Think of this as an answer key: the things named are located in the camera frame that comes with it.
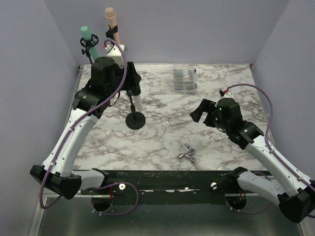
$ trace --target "black stand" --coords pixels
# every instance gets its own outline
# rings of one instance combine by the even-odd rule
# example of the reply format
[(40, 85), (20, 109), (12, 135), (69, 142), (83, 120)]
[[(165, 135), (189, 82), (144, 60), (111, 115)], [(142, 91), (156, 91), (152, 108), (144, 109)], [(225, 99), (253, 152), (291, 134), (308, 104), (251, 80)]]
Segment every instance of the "black stand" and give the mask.
[(80, 44), (84, 49), (81, 49), (82, 54), (87, 55), (91, 65), (93, 64), (90, 48), (95, 47), (98, 44), (98, 37), (95, 34), (91, 34), (90, 40), (85, 40), (84, 38), (80, 39)]
[(132, 102), (131, 94), (127, 91), (127, 96), (129, 97), (131, 106), (131, 113), (126, 117), (126, 125), (130, 129), (140, 129), (146, 123), (146, 118), (141, 112), (136, 112), (136, 108)]

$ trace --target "wire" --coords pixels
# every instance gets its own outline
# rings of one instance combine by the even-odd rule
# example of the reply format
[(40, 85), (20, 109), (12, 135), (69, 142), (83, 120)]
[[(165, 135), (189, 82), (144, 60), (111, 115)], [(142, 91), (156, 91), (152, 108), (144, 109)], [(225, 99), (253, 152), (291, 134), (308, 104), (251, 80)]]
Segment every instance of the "wire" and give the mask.
[(109, 105), (109, 107), (114, 106), (114, 105), (116, 104), (116, 102), (118, 101), (119, 98), (120, 98), (120, 91), (118, 92), (118, 97), (117, 97), (116, 101), (114, 102), (114, 104), (113, 104), (113, 105)]
[(40, 190), (39, 190), (39, 204), (40, 204), (40, 207), (43, 208), (43, 209), (48, 209), (50, 207), (52, 207), (60, 198), (61, 196), (58, 196), (50, 205), (48, 206), (45, 206), (44, 202), (43, 202), (43, 193), (44, 193), (44, 188), (45, 188), (45, 183), (46, 183), (46, 180), (48, 178), (48, 175), (50, 174), (50, 171), (51, 169), (53, 168), (53, 166), (55, 165), (55, 162), (58, 158), (58, 155), (59, 153), (61, 152), (63, 146), (65, 145), (68, 137), (70, 136), (71, 132), (74, 130), (74, 128), (78, 125), (78, 123), (83, 119), (85, 118), (86, 116), (88, 116), (89, 114), (91, 114), (92, 112), (96, 111), (97, 109), (99, 109), (100, 107), (104, 106), (106, 103), (108, 103), (110, 101), (110, 99), (112, 99), (119, 91), (120, 89), (122, 88), (122, 86), (124, 85), (124, 82), (125, 82), (125, 79), (126, 79), (126, 76), (127, 76), (127, 60), (126, 60), (126, 55), (124, 53), (124, 51), (122, 50), (122, 48), (119, 46), (118, 43), (116, 43), (114, 40), (110, 39), (110, 38), (107, 38), (105, 40), (105, 42), (111, 42), (112, 44), (116, 45), (118, 50), (120, 51), (120, 53), (122, 54), (123, 56), (123, 61), (124, 61), (124, 73), (123, 73), (123, 78), (122, 78), (122, 81), (121, 83), (119, 84), (118, 88), (113, 92), (112, 95), (110, 95), (105, 101), (103, 101), (102, 103), (98, 104), (97, 106), (95, 106), (94, 108), (90, 109), (89, 111), (87, 111), (85, 114), (83, 114), (82, 116), (80, 116), (74, 123), (73, 125), (70, 127), (70, 129), (68, 130), (68, 132), (65, 134), (63, 140), (61, 141), (56, 153), (55, 153), (55, 156), (54, 158), (52, 159), (51, 161), (51, 165), (48, 167), (45, 175), (44, 175), (44, 178), (43, 178), (43, 181), (41, 183), (41, 186), (40, 186)]
[[(253, 172), (253, 174), (254, 174), (254, 175), (256, 175), (256, 174), (261, 174), (261, 175), (265, 176), (266, 179), (268, 179), (269, 181), (271, 181), (271, 179), (269, 179), (269, 177), (266, 176), (266, 175), (265, 175), (264, 173), (262, 173), (262, 172), (256, 171), (256, 172)], [(272, 203), (270, 203), (270, 205), (269, 205), (268, 207), (266, 207), (266, 209), (264, 209), (264, 210), (262, 210), (262, 211), (259, 211), (259, 212), (248, 212), (248, 211), (241, 211), (241, 210), (234, 209), (233, 207), (231, 207), (231, 205), (228, 203), (227, 200), (225, 200), (225, 202), (226, 202), (226, 204), (228, 205), (228, 207), (229, 207), (231, 210), (236, 211), (236, 212), (241, 213), (241, 214), (245, 214), (245, 215), (259, 215), (259, 214), (265, 213), (265, 212), (267, 212), (268, 210), (270, 210), (271, 207), (272, 207), (272, 205), (273, 205)]]
[(243, 195), (243, 193), (244, 193), (244, 189), (242, 189), (242, 192), (241, 192), (241, 194), (240, 194), (240, 197), (239, 197), (240, 200), (242, 200), (242, 195)]
[(94, 190), (101, 190), (101, 189), (113, 187), (113, 186), (119, 185), (119, 184), (127, 184), (127, 185), (133, 187), (133, 189), (135, 190), (135, 192), (136, 192), (136, 202), (134, 203), (134, 205), (132, 206), (132, 208), (130, 208), (129, 210), (126, 210), (126, 211), (124, 211), (124, 212), (120, 212), (120, 213), (106, 213), (106, 212), (103, 212), (103, 211), (97, 211), (97, 210), (95, 210), (94, 205), (93, 205), (93, 203), (91, 202), (91, 206), (92, 206), (92, 208), (93, 208), (93, 212), (96, 212), (96, 213), (98, 213), (98, 214), (100, 214), (100, 215), (102, 214), (102, 215), (117, 216), (117, 215), (125, 215), (125, 214), (127, 214), (127, 213), (133, 211), (133, 210), (137, 207), (138, 202), (139, 202), (139, 193), (138, 193), (137, 188), (136, 188), (133, 184), (131, 184), (131, 183), (128, 183), (128, 182), (112, 183), (112, 184), (109, 184), (109, 185), (104, 186), (104, 187), (94, 188)]
[(110, 187), (110, 199), (113, 200), (113, 187)]
[(266, 146), (268, 147), (270, 153), (272, 153), (275, 158), (285, 167), (287, 168), (287, 170), (289, 170), (299, 181), (301, 181), (302, 183), (304, 183), (306, 186), (308, 186), (311, 190), (313, 190), (315, 192), (315, 188), (310, 185), (309, 183), (307, 183), (306, 180), (304, 180), (303, 178), (301, 178), (291, 167), (289, 167), (288, 164), (285, 163), (285, 161), (283, 161), (281, 159), (281, 157), (278, 156), (278, 154), (275, 153), (275, 150), (271, 148), (270, 144), (269, 144), (269, 141), (268, 141), (268, 134), (269, 134), (269, 131), (270, 131), (270, 126), (271, 126), (271, 123), (272, 123), (272, 119), (273, 119), (273, 115), (274, 115), (274, 108), (273, 108), (273, 105), (272, 105), (272, 102), (271, 102), (271, 99), (269, 98), (269, 96), (260, 88), (258, 88), (257, 86), (255, 85), (251, 85), (251, 84), (236, 84), (236, 85), (232, 85), (232, 86), (229, 86), (226, 88), (226, 90), (230, 90), (231, 88), (234, 88), (234, 87), (237, 87), (237, 86), (249, 86), (249, 87), (252, 87), (252, 88), (255, 88), (257, 90), (259, 90), (268, 100), (269, 102), (269, 106), (270, 106), (270, 117), (269, 117), (269, 121), (268, 121), (268, 124), (267, 124), (267, 128), (266, 128), (266, 134), (265, 134), (265, 143), (266, 143)]

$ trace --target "white knob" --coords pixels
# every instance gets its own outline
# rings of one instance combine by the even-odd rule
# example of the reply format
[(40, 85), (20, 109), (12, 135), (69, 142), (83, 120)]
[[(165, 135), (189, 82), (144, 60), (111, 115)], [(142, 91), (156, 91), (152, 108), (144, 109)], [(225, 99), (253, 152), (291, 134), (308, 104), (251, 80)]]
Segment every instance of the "white knob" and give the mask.
[(218, 188), (217, 183), (215, 182), (211, 183), (210, 187), (214, 190)]
[(124, 190), (126, 188), (126, 185), (124, 184), (124, 183), (121, 183), (120, 185), (119, 185), (119, 189), (120, 190)]

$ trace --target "round black base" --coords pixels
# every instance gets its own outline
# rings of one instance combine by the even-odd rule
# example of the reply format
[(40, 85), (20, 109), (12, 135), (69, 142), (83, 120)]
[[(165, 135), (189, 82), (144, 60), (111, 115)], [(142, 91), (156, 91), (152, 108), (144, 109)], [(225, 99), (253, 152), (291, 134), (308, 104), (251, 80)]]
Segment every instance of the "round black base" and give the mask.
[(135, 112), (135, 114), (130, 113), (126, 117), (126, 125), (130, 129), (134, 129), (134, 130), (140, 129), (144, 126), (145, 123), (146, 123), (146, 118), (141, 112)]

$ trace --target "metal floor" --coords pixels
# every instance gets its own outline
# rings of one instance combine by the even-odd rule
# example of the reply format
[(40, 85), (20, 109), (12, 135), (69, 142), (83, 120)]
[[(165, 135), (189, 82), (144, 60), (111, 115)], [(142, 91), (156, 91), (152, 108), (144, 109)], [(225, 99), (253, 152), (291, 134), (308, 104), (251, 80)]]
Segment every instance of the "metal floor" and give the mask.
[[(141, 205), (124, 216), (92, 214), (90, 198), (61, 199), (44, 212), (40, 236), (302, 236), (299, 224), (287, 220), (277, 207), (260, 215), (243, 215), (221, 205)], [(268, 202), (248, 196), (246, 210)], [(114, 206), (115, 212), (126, 206)]]

